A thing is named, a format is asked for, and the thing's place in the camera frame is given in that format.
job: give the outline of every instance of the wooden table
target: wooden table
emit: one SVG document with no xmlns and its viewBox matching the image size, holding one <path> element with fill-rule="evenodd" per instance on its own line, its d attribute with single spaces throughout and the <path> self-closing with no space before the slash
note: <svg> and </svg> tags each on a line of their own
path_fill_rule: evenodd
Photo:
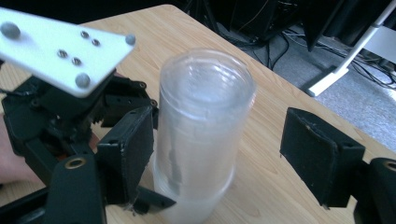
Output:
<svg viewBox="0 0 396 224">
<path fill-rule="evenodd" d="M 258 84 L 257 97 L 237 157 L 234 182 L 207 223 L 353 223 L 356 201 L 348 208 L 326 211 L 318 205 L 304 182 L 288 162 L 279 157 L 286 110 L 289 106 L 313 112 L 367 147 L 364 159 L 396 155 L 378 144 L 332 111 L 292 86 L 242 50 L 231 45 L 176 7 L 160 6 L 93 21 L 86 26 L 120 34 L 135 34 L 136 48 L 118 66 L 118 72 L 148 84 L 150 97 L 159 98 L 159 74 L 169 58 L 193 48 L 226 51 L 242 60 Z M 8 64 L 3 66 L 0 86 L 12 88 L 27 74 Z M 108 130 L 93 127 L 102 137 Z M 152 188 L 147 170 L 142 185 Z M 14 183 L 0 190 L 0 204 L 8 203 L 40 184 Z M 111 205 L 108 223 L 161 223 L 155 215 L 136 216 Z"/>
</svg>

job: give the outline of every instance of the transparent cylinder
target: transparent cylinder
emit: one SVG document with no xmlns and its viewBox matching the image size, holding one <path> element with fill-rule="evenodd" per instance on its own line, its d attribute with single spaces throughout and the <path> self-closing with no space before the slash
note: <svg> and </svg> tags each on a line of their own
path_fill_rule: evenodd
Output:
<svg viewBox="0 0 396 224">
<path fill-rule="evenodd" d="M 154 188 L 177 202 L 162 215 L 202 223 L 232 183 L 256 85 L 233 56 L 194 49 L 163 66 L 160 88 Z"/>
</svg>

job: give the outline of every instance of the floor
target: floor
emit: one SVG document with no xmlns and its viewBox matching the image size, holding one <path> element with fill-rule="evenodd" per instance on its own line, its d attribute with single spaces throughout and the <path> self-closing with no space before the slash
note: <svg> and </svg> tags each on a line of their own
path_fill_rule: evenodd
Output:
<svg viewBox="0 0 396 224">
<path fill-rule="evenodd" d="M 247 40 L 243 35 L 233 31 L 227 32 L 221 25 L 219 27 L 228 36 Z M 300 26 L 293 26 L 291 29 L 303 34 Z M 273 62 L 286 49 L 286 39 L 289 42 L 288 50 L 277 61 L 273 70 L 302 91 L 306 91 L 333 71 L 343 60 L 323 48 L 314 48 L 308 52 L 303 36 L 286 33 L 289 35 L 285 35 L 285 38 L 277 35 L 269 41 L 270 59 Z M 347 52 L 347 47 L 331 38 L 323 37 L 319 41 L 333 49 Z M 268 48 L 264 47 L 245 49 L 245 52 L 269 67 L 267 50 Z M 372 59 L 370 57 L 364 60 L 369 63 Z M 384 77 L 383 73 L 371 66 L 364 67 L 376 77 Z M 345 76 L 315 99 L 396 152 L 396 91 L 380 87 L 360 75 L 352 66 L 348 68 L 349 72 Z"/>
</svg>

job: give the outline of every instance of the black cable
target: black cable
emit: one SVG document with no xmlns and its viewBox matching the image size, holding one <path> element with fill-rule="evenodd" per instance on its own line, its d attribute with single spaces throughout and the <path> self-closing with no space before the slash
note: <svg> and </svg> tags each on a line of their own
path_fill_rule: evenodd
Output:
<svg viewBox="0 0 396 224">
<path fill-rule="evenodd" d="M 253 54 L 256 56 L 257 60 L 259 60 L 260 63 L 264 64 L 264 63 L 262 62 L 262 60 L 260 59 L 259 55 L 256 54 L 256 51 L 255 51 L 255 50 L 253 50 Z"/>
<path fill-rule="evenodd" d="M 267 6 L 267 3 L 269 2 L 269 0 L 265 1 L 264 5 L 262 5 L 262 8 L 260 8 L 259 12 L 256 13 L 256 15 L 254 15 L 254 17 L 252 19 L 250 19 L 248 22 L 246 22 L 243 26 L 241 26 L 238 30 L 238 32 L 240 32 L 241 30 L 243 30 L 246 26 L 248 26 L 251 22 L 255 21 L 257 19 L 257 17 L 260 15 L 260 13 L 262 13 L 262 11 L 265 9 L 265 7 Z"/>
<path fill-rule="evenodd" d="M 283 51 L 277 56 L 277 58 L 274 60 L 273 64 L 272 64 L 272 68 L 271 70 L 274 71 L 274 68 L 276 66 L 276 63 L 279 61 L 279 59 L 281 59 L 283 56 L 285 56 L 285 54 L 288 52 L 289 47 L 290 47 L 290 43 L 289 40 L 283 35 L 280 34 L 280 36 L 283 38 L 283 40 L 285 40 L 286 42 L 286 47 L 283 49 Z"/>
<path fill-rule="evenodd" d="M 293 30 L 291 30 L 291 29 L 288 29 L 288 31 L 293 32 L 293 33 L 295 33 L 295 34 L 298 34 L 297 32 L 295 32 L 295 31 L 293 31 Z M 302 36 L 297 36 L 297 37 L 298 37 L 298 38 L 301 38 L 301 39 L 304 40 L 304 41 L 306 41 L 304 35 L 302 35 Z M 319 47 L 319 48 L 321 48 L 321 49 L 327 50 L 327 51 L 329 51 L 330 53 L 335 54 L 335 55 L 337 55 L 337 56 L 339 56 L 339 57 L 341 57 L 341 58 L 345 58 L 345 57 L 347 56 L 346 54 L 343 54 L 342 52 L 340 52 L 340 51 L 338 51 L 338 50 L 336 50 L 336 49 L 333 49 L 333 48 L 331 48 L 331 47 L 329 47 L 329 46 L 323 45 L 323 44 L 321 44 L 321 43 L 317 43 L 317 44 L 316 44 L 316 47 Z M 375 70 L 381 72 L 382 74 L 384 74 L 385 76 L 387 76 L 387 77 L 389 78 L 390 82 L 383 82 L 382 80 L 380 80 L 379 78 L 377 78 L 375 75 L 373 75 L 372 73 L 370 73 L 366 68 L 364 68 L 364 67 L 361 65 L 361 63 L 362 63 L 362 64 L 365 64 L 365 65 L 368 65 L 368 66 L 374 68 Z M 370 80 L 370 81 L 376 83 L 377 85 L 379 85 L 379 86 L 382 87 L 382 88 L 386 88 L 386 89 L 390 89 L 390 90 L 396 91 L 396 76 L 393 75 L 392 73 L 386 71 L 386 70 L 383 69 L 382 67 L 378 66 L 376 63 L 375 63 L 375 65 L 373 65 L 373 64 L 371 64 L 371 63 L 367 63 L 367 62 L 365 62 L 365 61 L 362 61 L 362 60 L 359 60 L 359 59 L 355 58 L 355 59 L 352 61 L 351 65 L 353 66 L 354 70 L 355 70 L 359 75 L 361 75 L 361 76 L 367 78 L 368 80 Z"/>
<path fill-rule="evenodd" d="M 189 10 L 190 10 L 190 8 L 191 8 L 191 6 L 192 6 L 192 0 L 188 1 L 188 2 L 182 7 L 182 10 L 183 10 L 185 13 L 188 13 Z"/>
<path fill-rule="evenodd" d="M 267 67 L 269 68 L 269 69 L 271 69 L 271 64 L 272 64 L 272 62 L 271 62 L 271 52 L 270 52 L 270 42 L 268 41 L 268 44 L 265 46 L 266 47 L 266 49 L 267 49 Z"/>
<path fill-rule="evenodd" d="M 34 91 L 6 91 L 4 89 L 0 89 L 0 94 L 14 95 L 14 96 L 29 96 L 35 94 Z"/>
<path fill-rule="evenodd" d="M 219 35 L 241 50 L 261 49 L 265 46 L 265 43 L 263 41 L 261 41 L 259 38 L 250 39 L 249 41 L 243 41 L 243 40 L 239 40 L 237 38 L 228 36 L 222 32 L 220 32 Z"/>
</svg>

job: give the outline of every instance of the white stand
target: white stand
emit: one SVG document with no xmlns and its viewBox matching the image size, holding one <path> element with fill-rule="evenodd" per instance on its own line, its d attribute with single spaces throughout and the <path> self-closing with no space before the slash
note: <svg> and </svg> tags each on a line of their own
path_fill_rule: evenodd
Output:
<svg viewBox="0 0 396 224">
<path fill-rule="evenodd" d="M 376 19 L 376 21 L 367 29 L 355 47 L 348 53 L 341 64 L 329 75 L 321 79 L 315 85 L 308 89 L 307 93 L 310 96 L 318 96 L 327 88 L 329 88 L 334 82 L 345 75 L 348 71 L 347 67 L 353 61 L 353 59 L 358 55 L 358 53 L 365 47 L 369 40 L 375 35 L 381 25 L 384 23 L 385 19 L 390 15 L 393 9 L 396 8 L 396 0 L 393 0 L 381 13 L 381 15 Z"/>
</svg>

